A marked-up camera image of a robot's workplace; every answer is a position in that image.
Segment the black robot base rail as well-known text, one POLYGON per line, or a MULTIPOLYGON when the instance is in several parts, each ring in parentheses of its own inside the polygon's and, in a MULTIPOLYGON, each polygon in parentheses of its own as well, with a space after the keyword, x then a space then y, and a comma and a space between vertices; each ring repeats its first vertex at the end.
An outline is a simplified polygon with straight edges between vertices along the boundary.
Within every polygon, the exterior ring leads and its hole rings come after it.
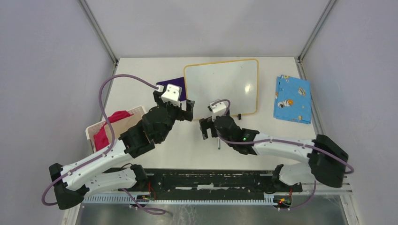
POLYGON ((148 194, 156 200, 263 200, 265 194, 302 192, 300 184, 277 181, 272 171, 144 169, 147 179, 130 192, 148 194))

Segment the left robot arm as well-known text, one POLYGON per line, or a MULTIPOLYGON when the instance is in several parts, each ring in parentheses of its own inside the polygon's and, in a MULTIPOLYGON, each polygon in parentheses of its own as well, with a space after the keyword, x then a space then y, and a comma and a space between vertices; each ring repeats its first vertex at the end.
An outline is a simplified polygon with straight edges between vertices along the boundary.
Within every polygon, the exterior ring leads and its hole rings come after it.
POLYGON ((140 165, 117 172, 108 170, 153 150, 156 144, 165 141, 176 121, 192 121, 195 104, 188 99, 186 109, 182 109, 181 102, 170 97, 167 91, 154 91, 153 95, 157 105, 119 137, 112 130, 109 145, 75 163, 49 166, 52 184, 45 192, 54 189, 54 205, 66 210, 98 193, 123 188, 142 191, 146 188, 147 177, 140 165))

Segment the yellow framed whiteboard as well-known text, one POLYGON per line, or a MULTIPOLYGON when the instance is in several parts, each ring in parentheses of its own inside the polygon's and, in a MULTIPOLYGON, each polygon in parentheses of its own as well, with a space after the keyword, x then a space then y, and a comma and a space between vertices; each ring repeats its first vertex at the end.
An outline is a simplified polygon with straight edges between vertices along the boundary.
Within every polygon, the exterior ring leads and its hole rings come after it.
POLYGON ((249 115, 258 110, 259 62, 228 60, 187 65, 184 68, 186 96, 195 101, 196 120, 211 115, 208 106, 218 100, 231 102, 231 115, 249 115))

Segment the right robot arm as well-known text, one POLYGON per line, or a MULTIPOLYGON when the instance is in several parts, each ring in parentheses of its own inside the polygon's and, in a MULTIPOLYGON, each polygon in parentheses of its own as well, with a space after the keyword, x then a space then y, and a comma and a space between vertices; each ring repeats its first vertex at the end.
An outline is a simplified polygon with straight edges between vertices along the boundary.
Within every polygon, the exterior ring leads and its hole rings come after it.
POLYGON ((199 127, 203 139, 218 137, 240 154, 296 161, 296 164, 281 164, 275 168, 271 186, 276 191, 311 181, 340 188, 344 176, 353 172, 353 167, 348 164, 348 154, 326 135, 304 140, 275 138, 258 130, 240 128, 230 116, 200 119, 199 127))

